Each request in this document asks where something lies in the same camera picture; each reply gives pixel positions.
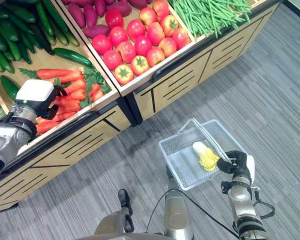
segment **red tomato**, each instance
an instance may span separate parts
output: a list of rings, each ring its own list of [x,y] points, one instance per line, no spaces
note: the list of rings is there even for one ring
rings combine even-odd
[[[132,59],[136,56],[136,49],[129,41],[123,41],[117,48],[123,61],[127,64],[131,63]]]
[[[131,69],[134,75],[139,76],[149,69],[149,64],[144,56],[135,56],[131,61]]]
[[[156,13],[158,22],[169,14],[169,5],[166,0],[156,0],[152,5],[153,10]]]
[[[120,54],[115,50],[106,51],[103,55],[103,61],[111,71],[115,70],[116,67],[124,63]]]
[[[134,19],[129,22],[126,31],[128,32],[130,39],[135,41],[137,37],[145,35],[146,28],[141,21]]]
[[[134,79],[134,73],[132,72],[131,68],[124,64],[116,67],[114,70],[114,76],[121,85],[125,85]]]
[[[112,9],[106,12],[105,14],[105,21],[109,28],[113,29],[114,27],[124,27],[124,17],[122,16],[121,12],[117,9]]]
[[[166,37],[171,37],[174,31],[178,28],[179,24],[178,20],[174,16],[167,15],[162,18],[160,26],[163,29],[164,35]]]
[[[187,30],[185,30],[182,27],[174,30],[174,32],[172,34],[172,38],[173,38],[173,40],[175,40],[176,49],[178,49],[178,50],[182,49],[185,45],[190,43],[188,32],[187,32]]]
[[[118,47],[119,43],[128,41],[128,35],[123,27],[115,26],[109,33],[109,39],[113,46]]]
[[[164,52],[164,56],[167,58],[177,51],[177,44],[171,37],[166,37],[159,43],[159,48]]]
[[[103,34],[99,34],[92,39],[92,46],[100,55],[105,54],[108,50],[112,50],[112,44],[109,38]]]
[[[165,53],[158,47],[151,48],[148,53],[146,54],[146,59],[149,63],[150,67],[161,63],[165,60]]]
[[[145,57],[152,48],[152,42],[147,36],[138,36],[135,40],[134,48],[137,55]]]
[[[164,30],[157,21],[149,25],[146,35],[149,37],[154,46],[158,46],[160,41],[165,38]]]

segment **carrot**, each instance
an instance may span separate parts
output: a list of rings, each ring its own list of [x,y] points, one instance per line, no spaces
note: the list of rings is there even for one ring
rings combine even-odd
[[[82,75],[81,71],[73,71],[72,73],[59,77],[60,83],[67,84],[69,82],[74,82],[78,79],[84,79],[84,76]]]
[[[53,121],[47,123],[40,123],[36,125],[36,135],[44,134],[45,132],[49,131],[53,127],[57,126],[60,121]]]
[[[98,83],[94,83],[92,85],[91,91],[89,92],[89,95],[92,96],[100,89],[100,85]]]
[[[84,89],[75,90],[72,93],[70,93],[69,97],[74,100],[80,100],[80,101],[85,100],[86,99],[85,90]]]
[[[70,86],[67,86],[64,90],[66,91],[66,94],[69,95],[70,93],[74,92],[78,89],[85,89],[86,83],[84,80],[79,79],[74,81]]]
[[[36,75],[41,79],[53,79],[67,76],[71,73],[73,73],[73,71],[66,69],[39,69],[36,71]]]
[[[99,98],[101,98],[102,96],[104,96],[105,94],[101,91],[101,89],[99,89],[98,91],[96,91],[96,93],[92,96],[92,101],[95,102],[97,101]]]

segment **cable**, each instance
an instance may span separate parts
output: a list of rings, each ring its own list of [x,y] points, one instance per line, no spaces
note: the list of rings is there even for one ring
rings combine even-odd
[[[190,200],[190,202],[192,202],[194,205],[197,206],[197,208],[199,208],[202,212],[204,212],[209,218],[211,218],[213,221],[215,221],[217,224],[219,224],[221,227],[223,227],[225,230],[227,230],[229,233],[231,233],[233,236],[235,236],[237,239],[239,239],[238,235],[236,235],[233,231],[231,231],[228,227],[226,227],[225,225],[223,225],[221,222],[219,222],[218,220],[216,220],[213,216],[211,216],[206,210],[204,210],[201,206],[199,206],[191,197],[189,197],[187,194],[185,194],[183,191],[179,190],[179,189],[176,189],[176,188],[172,188],[172,189],[169,189],[168,191],[166,191],[161,197],[160,199],[158,200],[158,202],[156,203],[152,213],[151,213],[151,216],[150,216],[150,219],[149,219],[149,222],[146,226],[146,230],[145,232],[147,233],[148,232],[148,229],[149,229],[149,225],[150,225],[150,222],[151,222],[151,219],[152,219],[152,216],[154,215],[155,213],[155,210],[158,206],[158,204],[160,203],[161,199],[167,194],[169,193],[170,191],[178,191],[180,193],[182,193],[187,199]]]

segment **sweet potato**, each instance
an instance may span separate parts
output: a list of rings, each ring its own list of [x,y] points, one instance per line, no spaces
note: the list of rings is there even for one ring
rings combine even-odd
[[[94,7],[87,4],[83,7],[85,19],[86,19],[86,25],[88,27],[92,27],[96,25],[98,20],[97,12],[95,11]]]
[[[94,0],[67,0],[69,4],[77,4],[80,8],[83,8],[85,5],[93,5]]]
[[[75,22],[79,25],[79,27],[84,29],[86,26],[86,17],[85,14],[81,11],[81,8],[75,3],[70,3],[68,5],[68,11]]]
[[[105,0],[94,0],[95,11],[99,17],[103,17],[106,13],[106,2]]]
[[[83,29],[84,35],[86,35],[88,38],[93,39],[95,36],[99,34],[104,34],[106,36],[110,33],[110,28],[103,24],[98,24],[96,26],[87,27],[86,29]]]
[[[140,10],[147,6],[147,0],[128,0],[128,1],[133,7]]]
[[[119,10],[119,12],[122,14],[122,16],[129,16],[130,13],[132,12],[132,8],[129,5],[129,3],[120,1],[120,2],[116,2],[112,5],[106,6],[106,10],[112,10],[112,9],[117,9]]]

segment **wooden crate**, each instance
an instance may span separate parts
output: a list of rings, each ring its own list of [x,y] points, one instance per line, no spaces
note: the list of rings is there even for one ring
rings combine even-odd
[[[80,43],[79,47],[63,46],[60,43],[53,47],[71,49],[88,57],[111,87],[111,91],[20,149],[18,156],[9,164],[8,169],[5,168],[0,178],[0,211],[13,206],[128,128],[134,121],[127,104],[81,36],[63,15],[58,5],[53,1],[52,3]],[[28,65],[23,60],[13,62],[16,73],[11,74],[6,71],[3,74],[21,86],[27,77],[20,73],[18,68],[37,70],[42,68],[77,69],[79,67],[71,61],[50,56],[44,50],[36,50],[36,54],[30,54],[33,64]],[[0,104],[6,113],[11,109],[10,99],[1,83]]]

